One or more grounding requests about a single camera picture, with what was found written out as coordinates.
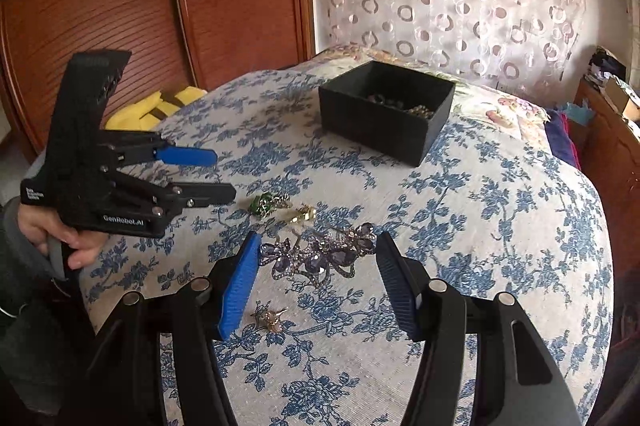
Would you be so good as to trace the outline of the person's left hand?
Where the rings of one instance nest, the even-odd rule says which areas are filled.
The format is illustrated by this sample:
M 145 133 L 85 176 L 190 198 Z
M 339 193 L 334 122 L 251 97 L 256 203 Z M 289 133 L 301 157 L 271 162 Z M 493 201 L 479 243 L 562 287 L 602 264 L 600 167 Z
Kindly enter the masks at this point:
M 108 235 L 98 231 L 77 231 L 66 224 L 52 208 L 19 204 L 17 225 L 22 235 L 44 256 L 49 255 L 48 238 L 57 238 L 73 250 L 67 259 L 72 270 L 90 266 L 96 261 Z

